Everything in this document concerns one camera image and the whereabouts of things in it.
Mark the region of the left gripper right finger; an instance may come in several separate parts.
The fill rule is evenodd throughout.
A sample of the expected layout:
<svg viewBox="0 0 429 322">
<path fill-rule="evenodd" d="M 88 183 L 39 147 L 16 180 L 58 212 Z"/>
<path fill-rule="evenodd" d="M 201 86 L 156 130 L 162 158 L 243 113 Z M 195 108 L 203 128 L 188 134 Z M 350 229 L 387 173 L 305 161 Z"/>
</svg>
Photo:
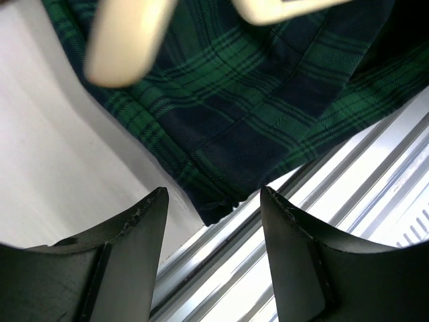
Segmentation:
<svg viewBox="0 0 429 322">
<path fill-rule="evenodd" d="M 393 248 L 341 231 L 261 190 L 280 321 L 427 321 L 428 243 Z"/>
</svg>

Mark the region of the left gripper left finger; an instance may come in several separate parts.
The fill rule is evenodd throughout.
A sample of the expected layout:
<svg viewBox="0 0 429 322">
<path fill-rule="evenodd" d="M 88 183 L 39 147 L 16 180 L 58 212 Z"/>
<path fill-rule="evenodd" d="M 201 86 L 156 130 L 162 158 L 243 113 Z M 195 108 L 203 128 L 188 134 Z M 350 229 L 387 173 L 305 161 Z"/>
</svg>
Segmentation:
<svg viewBox="0 0 429 322">
<path fill-rule="evenodd" d="M 168 192 L 52 246 L 1 246 L 2 321 L 148 321 Z"/>
</svg>

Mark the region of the dark green plaid skirt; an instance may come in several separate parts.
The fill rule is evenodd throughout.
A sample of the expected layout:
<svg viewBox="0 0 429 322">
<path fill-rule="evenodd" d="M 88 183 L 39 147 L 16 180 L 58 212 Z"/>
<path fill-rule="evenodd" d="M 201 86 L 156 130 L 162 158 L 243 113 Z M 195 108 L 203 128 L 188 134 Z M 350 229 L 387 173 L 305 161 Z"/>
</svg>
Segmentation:
<svg viewBox="0 0 429 322">
<path fill-rule="evenodd" d="M 82 84 L 212 225 L 428 85 L 428 2 L 350 1 L 253 26 L 229 1 L 180 1 L 145 78 Z"/>
</svg>

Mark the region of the cream hanger with metal hook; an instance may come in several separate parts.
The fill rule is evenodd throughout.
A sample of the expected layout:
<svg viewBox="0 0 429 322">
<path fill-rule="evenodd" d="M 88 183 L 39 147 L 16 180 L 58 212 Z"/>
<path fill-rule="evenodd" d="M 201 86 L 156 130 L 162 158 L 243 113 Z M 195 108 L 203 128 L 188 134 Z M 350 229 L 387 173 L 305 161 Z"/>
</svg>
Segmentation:
<svg viewBox="0 0 429 322">
<path fill-rule="evenodd" d="M 277 23 L 340 5 L 343 0 L 232 1 L 253 25 Z M 88 35 L 84 75 L 100 87 L 129 86 L 152 68 L 177 1 L 99 1 Z"/>
</svg>

